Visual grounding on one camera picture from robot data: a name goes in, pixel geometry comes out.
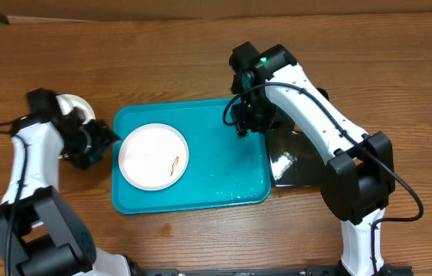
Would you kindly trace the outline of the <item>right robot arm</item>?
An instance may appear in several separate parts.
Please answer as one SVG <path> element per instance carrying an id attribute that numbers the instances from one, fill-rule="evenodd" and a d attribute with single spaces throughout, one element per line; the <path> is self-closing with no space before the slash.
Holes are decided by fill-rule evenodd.
<path id="1" fill-rule="evenodd" d="M 282 111 L 310 140 L 325 166 L 322 198 L 340 220 L 347 275 L 374 275 L 384 266 L 381 219 L 394 191 L 393 150 L 383 133 L 370 135 L 340 113 L 281 44 L 259 52 L 250 42 L 229 58 L 234 99 L 223 115 L 238 136 L 266 133 Z"/>

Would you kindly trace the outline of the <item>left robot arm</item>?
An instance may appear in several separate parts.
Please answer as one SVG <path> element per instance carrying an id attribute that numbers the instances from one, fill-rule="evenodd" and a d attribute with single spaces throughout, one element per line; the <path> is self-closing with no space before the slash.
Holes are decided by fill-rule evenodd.
<path id="1" fill-rule="evenodd" d="M 39 88 L 28 114 L 0 123 L 14 147 L 11 179 L 0 204 L 0 257 L 6 275 L 141 275 L 126 255 L 95 245 L 59 192 L 59 162 L 87 170 L 119 137 L 73 94 Z"/>

